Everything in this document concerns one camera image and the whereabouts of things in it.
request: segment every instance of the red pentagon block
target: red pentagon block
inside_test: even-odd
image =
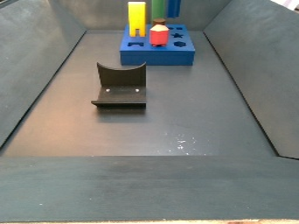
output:
[[[168,42],[169,29],[157,24],[149,30],[149,43],[152,46],[165,46]]]

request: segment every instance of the blue shape sorter block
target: blue shape sorter block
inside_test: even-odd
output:
[[[149,29],[145,37],[129,37],[128,25],[120,45],[120,62],[124,66],[191,66],[195,48],[183,24],[168,24],[169,38],[167,46],[151,46]]]

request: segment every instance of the circular hole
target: circular hole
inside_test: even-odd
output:
[[[184,47],[185,46],[185,43],[181,42],[181,41],[177,41],[177,42],[173,42],[173,45],[175,46],[179,46],[179,47]]]

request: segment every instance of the bin floor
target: bin floor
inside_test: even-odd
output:
[[[121,31],[89,31],[1,149],[4,157],[271,157],[271,145],[205,36],[193,66],[147,67],[145,109],[97,109],[96,63],[120,66]]]

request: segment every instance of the yellow peg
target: yellow peg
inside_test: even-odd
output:
[[[145,2],[128,2],[128,26],[129,36],[136,36],[139,30],[140,37],[145,36]]]

